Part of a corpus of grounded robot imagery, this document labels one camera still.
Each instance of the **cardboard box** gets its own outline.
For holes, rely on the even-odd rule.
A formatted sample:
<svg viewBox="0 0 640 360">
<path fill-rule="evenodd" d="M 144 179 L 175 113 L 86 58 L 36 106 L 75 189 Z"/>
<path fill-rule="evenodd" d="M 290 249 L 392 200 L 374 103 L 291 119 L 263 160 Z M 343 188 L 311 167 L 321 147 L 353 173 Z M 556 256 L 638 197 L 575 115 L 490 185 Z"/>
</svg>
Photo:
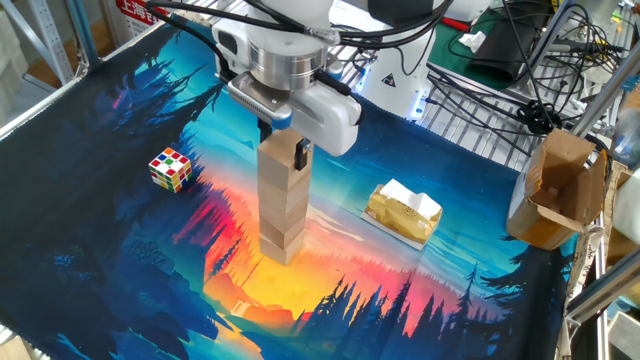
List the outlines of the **cardboard box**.
<svg viewBox="0 0 640 360">
<path fill-rule="evenodd" d="M 607 265 L 614 265 L 636 248 L 636 244 L 613 227 L 613 208 L 618 189 L 631 178 L 633 172 L 614 161 L 611 165 L 609 188 L 604 200 L 604 241 L 607 244 Z"/>
<path fill-rule="evenodd" d="M 553 250 L 582 233 L 602 211 L 606 154 L 584 167 L 595 145 L 555 129 L 538 146 L 516 181 L 507 232 Z"/>
</svg>

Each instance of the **wooden cube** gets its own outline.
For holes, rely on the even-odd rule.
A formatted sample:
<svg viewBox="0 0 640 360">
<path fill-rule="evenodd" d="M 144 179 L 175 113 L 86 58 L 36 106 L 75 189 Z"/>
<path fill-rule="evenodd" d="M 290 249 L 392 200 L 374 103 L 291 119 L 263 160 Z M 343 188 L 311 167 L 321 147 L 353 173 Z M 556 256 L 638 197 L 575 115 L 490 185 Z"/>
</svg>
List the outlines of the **wooden cube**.
<svg viewBox="0 0 640 360">
<path fill-rule="evenodd" d="M 300 250 L 303 241 L 304 232 L 298 234 L 298 236 L 289 245 L 282 249 L 265 236 L 261 236 L 260 253 L 270 258 L 271 260 L 277 261 L 280 264 L 287 266 L 291 262 L 291 259 L 293 259 L 293 256 L 298 252 L 298 250 Z"/>
<path fill-rule="evenodd" d="M 286 213 L 275 212 L 260 201 L 260 217 L 267 220 L 273 227 L 282 233 L 289 231 L 300 219 L 307 217 L 307 206 L 309 206 L 309 195 L 305 196 L 298 204 Z"/>
<path fill-rule="evenodd" d="M 276 131 L 258 146 L 258 176 L 282 190 L 290 190 L 311 172 L 313 156 L 308 152 L 307 166 L 295 169 L 296 144 L 302 136 L 289 128 Z"/>
<path fill-rule="evenodd" d="M 289 190 L 282 190 L 271 182 L 258 177 L 258 196 L 260 206 L 265 211 L 272 211 L 278 214 L 286 214 L 294 206 L 298 205 L 305 196 L 309 195 L 309 184 L 311 184 L 311 172 L 300 179 Z"/>
<path fill-rule="evenodd" d="M 300 218 L 289 230 L 283 232 L 273 226 L 267 219 L 260 217 L 260 235 L 268 238 L 281 249 L 284 249 L 304 231 L 306 221 L 306 217 Z"/>
</svg>

